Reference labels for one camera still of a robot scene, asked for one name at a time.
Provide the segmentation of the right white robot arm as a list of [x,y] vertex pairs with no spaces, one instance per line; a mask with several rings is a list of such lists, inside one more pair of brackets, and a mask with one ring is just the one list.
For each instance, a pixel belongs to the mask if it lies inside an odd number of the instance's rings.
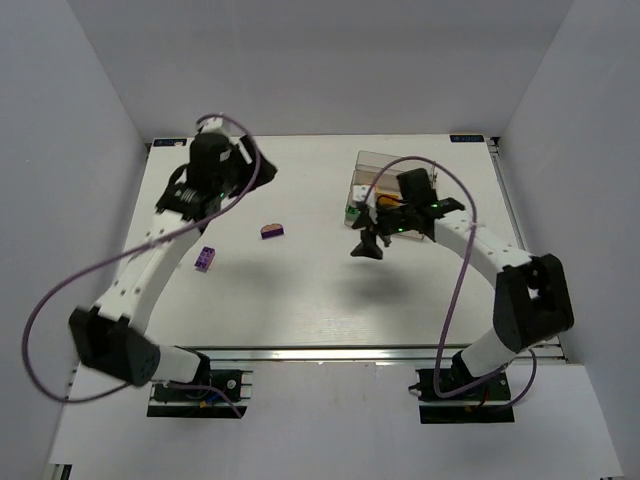
[[510,245],[477,221],[454,198],[437,196],[423,168],[396,177],[400,195],[384,203],[372,185],[355,185],[354,257],[380,260],[395,234],[415,231],[456,253],[494,289],[492,323],[478,340],[456,353],[435,394],[450,398],[477,388],[526,349],[570,330],[574,314],[561,261]]

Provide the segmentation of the yellow rectangular lego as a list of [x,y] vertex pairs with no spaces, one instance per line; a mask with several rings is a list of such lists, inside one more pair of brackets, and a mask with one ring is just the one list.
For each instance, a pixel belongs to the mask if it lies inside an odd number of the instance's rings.
[[400,201],[402,199],[401,195],[398,192],[390,191],[388,189],[382,189],[380,187],[375,188],[376,197],[377,198],[387,198],[392,199],[393,201]]

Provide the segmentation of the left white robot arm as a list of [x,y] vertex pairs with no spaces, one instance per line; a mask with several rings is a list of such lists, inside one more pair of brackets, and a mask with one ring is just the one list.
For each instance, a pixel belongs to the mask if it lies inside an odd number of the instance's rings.
[[134,254],[90,308],[72,312],[69,328],[81,364],[136,387],[204,383],[209,359],[195,350],[149,340],[145,332],[151,314],[210,216],[272,181],[276,172],[248,136],[232,141],[221,132],[197,134],[189,145],[188,162],[174,170],[155,204],[145,236],[150,248]]

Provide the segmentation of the small green lego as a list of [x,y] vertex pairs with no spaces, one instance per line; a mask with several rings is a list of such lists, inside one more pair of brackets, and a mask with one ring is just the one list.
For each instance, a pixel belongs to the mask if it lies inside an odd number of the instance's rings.
[[345,210],[345,220],[347,222],[354,222],[359,216],[359,210],[353,206],[347,206]]

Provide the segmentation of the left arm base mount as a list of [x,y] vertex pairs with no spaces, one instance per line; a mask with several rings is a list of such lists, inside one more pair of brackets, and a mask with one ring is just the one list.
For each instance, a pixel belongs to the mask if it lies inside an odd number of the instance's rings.
[[147,406],[150,418],[241,419],[252,396],[253,371],[214,369],[203,386],[185,389],[155,383]]

